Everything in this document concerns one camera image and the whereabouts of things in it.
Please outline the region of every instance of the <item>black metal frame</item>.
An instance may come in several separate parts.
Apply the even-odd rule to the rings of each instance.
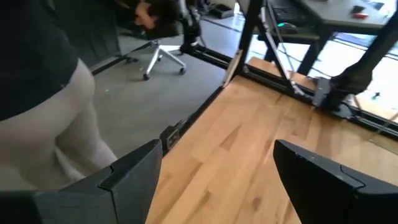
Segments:
[[[341,24],[339,25],[326,24],[323,21],[319,20],[319,25],[317,30],[319,39],[310,44],[310,47],[308,48],[307,53],[305,54],[302,60],[302,63],[297,69],[297,73],[300,73],[302,75],[308,75],[308,73],[313,67],[313,64],[317,60],[320,52],[323,50],[328,40],[330,40],[330,37],[333,36],[335,32],[378,35],[380,30],[381,29],[379,27],[353,27],[353,26],[343,26]]]
[[[301,102],[304,102],[308,105],[312,105],[312,99],[314,96],[314,91],[309,90],[307,88],[300,87],[302,91],[305,93],[304,95],[298,94],[297,92],[292,91],[291,83],[288,82],[285,78],[277,77],[273,74],[270,74],[268,72],[265,72],[263,70],[260,70],[258,68],[252,67],[250,65],[246,65],[245,59],[247,57],[251,39],[252,39],[252,32],[257,24],[258,17],[260,13],[260,8],[261,8],[262,1],[251,1],[247,15],[251,15],[248,18],[246,18],[246,22],[244,25],[243,33],[241,36],[241,40],[239,43],[239,50],[242,50],[241,58],[238,63],[238,66],[235,70],[234,76],[236,75],[241,75],[245,78],[248,78],[250,80],[253,80],[257,83],[260,83],[261,85],[267,86],[271,89],[274,89],[276,91],[279,91],[283,94],[286,94],[292,98],[295,98],[296,100],[299,100]],[[398,30],[398,22],[395,22],[392,24],[394,27],[393,29]],[[398,39],[398,32],[385,32],[385,33],[379,33],[379,35],[385,36],[387,39],[393,39],[396,38]],[[187,54],[190,54],[193,57],[196,57],[200,60],[206,61],[210,64],[216,65],[220,68],[227,69],[228,64],[232,61],[231,57],[225,56],[223,54],[220,54],[218,52],[215,52],[210,49],[206,49],[202,46],[198,46],[196,50],[193,52],[187,52]],[[278,65],[278,69],[280,70],[281,74],[283,71],[283,68]],[[200,108],[200,110],[195,113],[195,116],[191,116],[189,119],[189,124],[192,124],[201,114],[201,112],[204,111],[204,109],[209,105],[209,101],[212,101],[214,98],[216,98],[217,94],[221,92],[220,89],[217,89],[214,94],[211,95],[208,101],[206,101],[205,104],[203,104]],[[354,117],[350,119],[349,121],[357,124],[359,126],[362,126],[370,131],[377,131],[381,129],[389,120],[382,118],[380,116],[377,116],[375,114],[368,113],[367,111],[360,111],[357,108],[352,108],[352,112],[354,114],[361,114],[361,117]],[[184,131],[181,132],[181,135],[187,130],[187,128],[183,128]],[[393,140],[398,141],[398,124],[391,123],[388,127],[385,127],[380,134],[391,138]]]

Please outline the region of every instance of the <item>black top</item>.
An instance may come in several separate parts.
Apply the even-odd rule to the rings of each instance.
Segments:
[[[78,56],[42,0],[0,2],[0,121],[68,85]]]
[[[129,6],[130,9],[126,9],[119,4],[116,4],[116,20],[119,26],[133,23],[136,20],[136,7],[140,3],[140,0],[122,0],[124,4]]]

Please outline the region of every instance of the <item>chair caster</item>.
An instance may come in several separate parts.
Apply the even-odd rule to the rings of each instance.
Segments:
[[[138,59],[132,58],[132,57],[128,57],[128,58],[126,59],[126,62],[127,62],[127,63],[138,62]]]
[[[144,74],[142,77],[143,77],[143,79],[144,79],[145,81],[148,81],[148,80],[149,80],[149,76],[148,76],[147,74]]]
[[[185,68],[181,68],[180,69],[180,75],[184,75],[185,72],[187,72],[187,69],[185,69]]]

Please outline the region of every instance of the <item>desk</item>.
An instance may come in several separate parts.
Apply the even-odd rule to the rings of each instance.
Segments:
[[[164,157],[147,224],[299,224],[272,157],[275,139],[398,184],[398,156],[368,135],[237,76]]]
[[[318,28],[319,40],[310,46],[297,70],[298,73],[304,75],[308,75],[319,53],[333,33],[347,32],[377,35],[378,31],[387,22],[386,18],[379,11],[362,2],[362,0],[296,1],[308,10],[309,13],[318,18],[320,22]],[[351,18],[349,12],[355,5],[364,6],[364,13],[369,14],[369,17],[364,20]]]

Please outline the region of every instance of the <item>black bracket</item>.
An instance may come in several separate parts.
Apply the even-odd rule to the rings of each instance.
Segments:
[[[162,134],[160,134],[160,140],[162,140],[163,156],[165,156],[180,140],[181,129],[187,120],[181,120],[174,126],[168,126]]]
[[[337,108],[328,108],[327,101],[329,93],[331,92],[331,83],[327,78],[318,78],[317,79],[317,89],[314,92],[312,105],[316,108],[320,108],[321,110],[327,110],[331,114],[343,118],[343,119],[351,119],[353,117],[353,113],[351,112],[348,103],[344,102],[340,104]]]

